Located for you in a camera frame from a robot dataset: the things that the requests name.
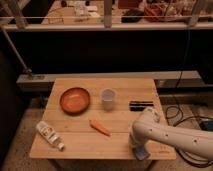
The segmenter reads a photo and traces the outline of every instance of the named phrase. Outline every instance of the carrot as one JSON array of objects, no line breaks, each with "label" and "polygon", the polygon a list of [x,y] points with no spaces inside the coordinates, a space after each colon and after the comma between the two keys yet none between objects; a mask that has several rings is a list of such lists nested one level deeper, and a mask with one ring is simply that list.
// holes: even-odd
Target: carrot
[{"label": "carrot", "polygon": [[101,132],[104,135],[110,136],[110,132],[104,128],[98,121],[96,120],[90,120],[90,126],[96,130],[98,130],[99,132]]}]

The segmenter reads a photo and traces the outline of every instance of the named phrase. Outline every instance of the bottle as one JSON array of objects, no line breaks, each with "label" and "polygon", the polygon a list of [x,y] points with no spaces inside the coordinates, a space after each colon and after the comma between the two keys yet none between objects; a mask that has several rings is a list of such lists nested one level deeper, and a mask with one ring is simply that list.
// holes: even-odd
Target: bottle
[{"label": "bottle", "polygon": [[53,147],[58,148],[60,151],[64,149],[64,143],[62,143],[61,138],[55,132],[53,127],[48,125],[44,121],[40,121],[36,125],[36,130],[45,138],[47,142],[49,142]]}]

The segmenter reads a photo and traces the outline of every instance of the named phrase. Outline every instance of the speckled floor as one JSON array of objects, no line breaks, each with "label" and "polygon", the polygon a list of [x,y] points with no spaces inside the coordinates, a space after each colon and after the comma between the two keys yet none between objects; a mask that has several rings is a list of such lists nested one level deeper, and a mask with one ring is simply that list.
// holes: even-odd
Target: speckled floor
[{"label": "speckled floor", "polygon": [[[186,113],[190,113],[188,106],[182,106]],[[29,151],[36,134],[35,125],[41,119],[43,109],[30,107],[23,115],[22,121],[17,129],[16,136],[13,140],[11,148],[5,159],[2,171],[55,171],[56,169],[48,160],[39,160],[29,158]],[[73,171],[141,171],[147,170],[150,161],[112,161],[112,160],[59,160],[62,170]],[[179,156],[174,161],[156,161],[148,170],[164,170],[164,171],[197,171],[186,164]],[[213,167],[202,169],[204,171],[212,171]]]}]

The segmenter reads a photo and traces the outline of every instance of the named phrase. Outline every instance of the wooden bowl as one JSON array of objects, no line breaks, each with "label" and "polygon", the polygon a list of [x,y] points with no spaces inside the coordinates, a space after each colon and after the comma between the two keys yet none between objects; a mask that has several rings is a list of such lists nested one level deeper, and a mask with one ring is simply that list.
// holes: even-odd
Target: wooden bowl
[{"label": "wooden bowl", "polygon": [[85,111],[90,104],[89,92],[80,87],[66,90],[60,98],[60,106],[67,114],[75,115]]}]

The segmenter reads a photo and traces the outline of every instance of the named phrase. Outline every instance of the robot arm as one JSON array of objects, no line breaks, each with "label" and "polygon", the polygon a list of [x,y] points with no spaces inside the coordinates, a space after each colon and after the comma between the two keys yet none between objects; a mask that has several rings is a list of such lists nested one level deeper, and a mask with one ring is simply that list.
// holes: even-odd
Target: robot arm
[{"label": "robot arm", "polygon": [[159,120],[154,108],[144,109],[132,126],[134,140],[144,145],[151,139],[213,160],[213,132],[161,125]]}]

